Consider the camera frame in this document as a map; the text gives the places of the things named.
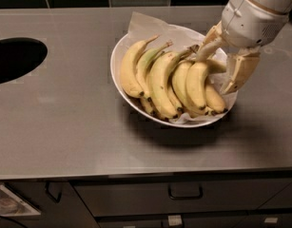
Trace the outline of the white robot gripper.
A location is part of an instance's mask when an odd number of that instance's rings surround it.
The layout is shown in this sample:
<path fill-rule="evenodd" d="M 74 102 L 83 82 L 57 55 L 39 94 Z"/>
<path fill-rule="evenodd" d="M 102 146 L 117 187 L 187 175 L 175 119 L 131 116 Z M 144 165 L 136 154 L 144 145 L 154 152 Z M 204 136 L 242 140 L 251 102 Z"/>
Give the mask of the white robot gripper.
<path fill-rule="evenodd" d="M 220 92 L 238 91 L 256 69 L 259 49 L 270 44 L 288 22 L 289 0 L 229 0 L 222 22 L 213 26 L 203 39 L 195 60 L 205 61 L 218 48 L 226 45 L 241 48 L 229 53 L 226 74 Z"/>

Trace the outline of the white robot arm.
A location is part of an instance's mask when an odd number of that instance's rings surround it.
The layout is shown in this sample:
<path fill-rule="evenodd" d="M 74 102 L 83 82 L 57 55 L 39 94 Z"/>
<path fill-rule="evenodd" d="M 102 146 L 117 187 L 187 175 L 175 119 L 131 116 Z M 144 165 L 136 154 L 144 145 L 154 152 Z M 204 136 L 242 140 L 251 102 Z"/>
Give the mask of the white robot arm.
<path fill-rule="evenodd" d="M 292 0 L 229 0 L 221 21 L 205 36 L 196 59 L 202 61 L 217 48 L 238 51 L 227 57 L 223 94 L 239 90 L 260 61 L 261 47 L 275 40 L 289 20 Z"/>

